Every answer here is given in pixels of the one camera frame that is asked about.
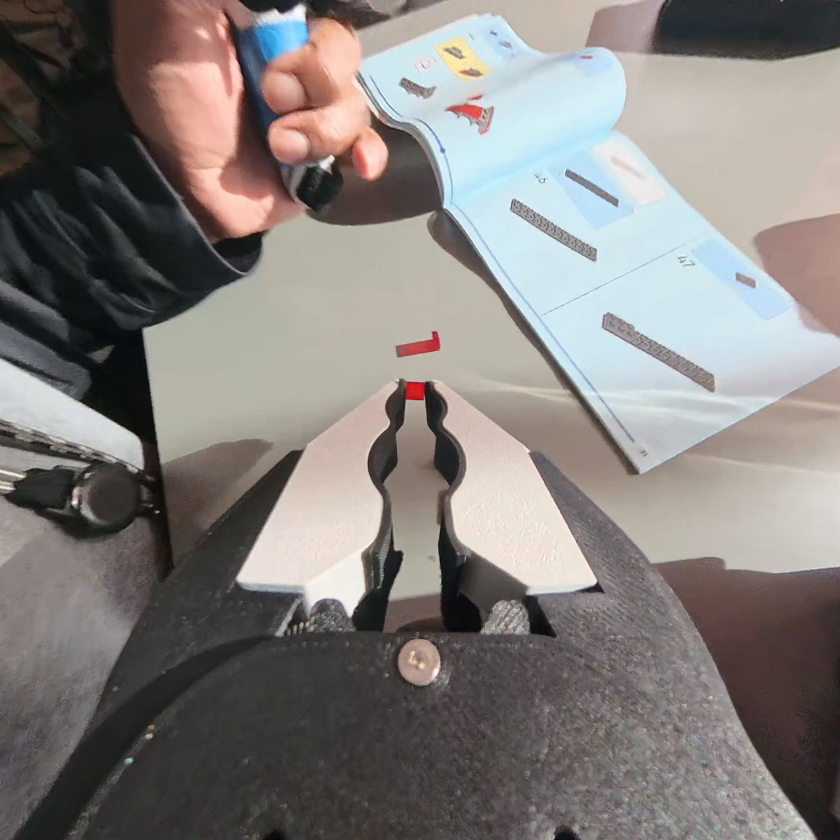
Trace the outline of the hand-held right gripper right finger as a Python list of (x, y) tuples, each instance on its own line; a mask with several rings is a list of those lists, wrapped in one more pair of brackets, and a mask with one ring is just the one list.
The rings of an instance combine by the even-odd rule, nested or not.
[(439, 502), (442, 605), (584, 592), (595, 573), (532, 451), (441, 381), (425, 385)]

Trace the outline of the black badge reel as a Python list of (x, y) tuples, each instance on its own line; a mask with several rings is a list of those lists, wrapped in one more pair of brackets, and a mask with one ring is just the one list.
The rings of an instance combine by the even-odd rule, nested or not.
[(50, 467), (2, 467), (2, 498), (10, 505), (60, 522), (75, 534), (111, 535), (139, 518), (160, 518), (156, 478), (84, 444), (1, 421), (2, 445), (52, 456)]

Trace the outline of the person's left hand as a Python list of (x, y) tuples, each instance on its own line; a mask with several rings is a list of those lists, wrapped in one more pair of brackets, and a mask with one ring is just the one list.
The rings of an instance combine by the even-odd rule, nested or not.
[(333, 155), (366, 181), (388, 162), (356, 77), (361, 44), (330, 18), (273, 61), (262, 90), (280, 115), (259, 131), (228, 25), (232, 2), (111, 2), (115, 75), (150, 156), (214, 243), (265, 233), (302, 212), (279, 163)]

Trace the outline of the person's left forearm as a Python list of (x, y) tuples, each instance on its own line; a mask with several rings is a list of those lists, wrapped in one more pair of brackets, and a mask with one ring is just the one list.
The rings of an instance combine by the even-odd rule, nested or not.
[(74, 400), (113, 352), (245, 277), (263, 233), (214, 245), (132, 130), (2, 178), (2, 359)]

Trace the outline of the light blue instruction booklet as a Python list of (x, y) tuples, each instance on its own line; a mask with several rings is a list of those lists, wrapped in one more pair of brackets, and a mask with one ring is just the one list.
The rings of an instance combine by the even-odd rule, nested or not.
[(838, 368), (838, 337), (615, 130), (610, 50), (546, 54), (470, 15), (364, 59), (360, 84), (636, 472)]

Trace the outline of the grey desk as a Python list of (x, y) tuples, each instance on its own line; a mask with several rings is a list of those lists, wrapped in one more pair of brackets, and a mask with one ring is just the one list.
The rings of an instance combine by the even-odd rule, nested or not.
[[(651, 46), (661, 2), (418, 2), (366, 54), (469, 14), (532, 46), (619, 53), (619, 130), (838, 332), (838, 49), (759, 60)], [(373, 184), (265, 239), (251, 277), (145, 334), (173, 553), (387, 381), (436, 379), (549, 457), (660, 570), (764, 761), (838, 838), (838, 371), (642, 476), (545, 360), (448, 217), (425, 153), (381, 129)], [(441, 350), (397, 359), (437, 331)]]

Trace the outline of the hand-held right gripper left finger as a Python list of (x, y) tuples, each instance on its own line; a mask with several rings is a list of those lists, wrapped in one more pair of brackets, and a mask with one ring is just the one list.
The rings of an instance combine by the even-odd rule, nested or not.
[(403, 382), (387, 383), (302, 450), (236, 576), (238, 586), (356, 607), (378, 586), (390, 532), (384, 480), (402, 425)]

